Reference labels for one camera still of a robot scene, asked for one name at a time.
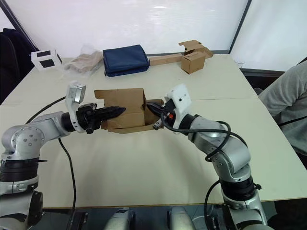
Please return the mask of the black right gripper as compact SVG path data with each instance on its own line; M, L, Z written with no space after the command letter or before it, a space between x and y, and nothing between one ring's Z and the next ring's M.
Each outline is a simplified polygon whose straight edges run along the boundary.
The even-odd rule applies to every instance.
M173 126L176 119L176 107L173 100L168 100L165 104L148 102L146 106L155 116L159 117L158 121L153 124L154 130L158 130L161 127L165 127L171 131L175 131Z

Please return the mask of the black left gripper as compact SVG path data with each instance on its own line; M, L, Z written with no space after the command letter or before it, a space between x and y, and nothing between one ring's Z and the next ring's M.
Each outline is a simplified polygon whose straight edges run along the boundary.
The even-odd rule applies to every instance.
M101 121L116 118L126 111L125 107L110 106L97 109L96 103L81 105L76 114L81 128L87 133L92 134L101 126Z

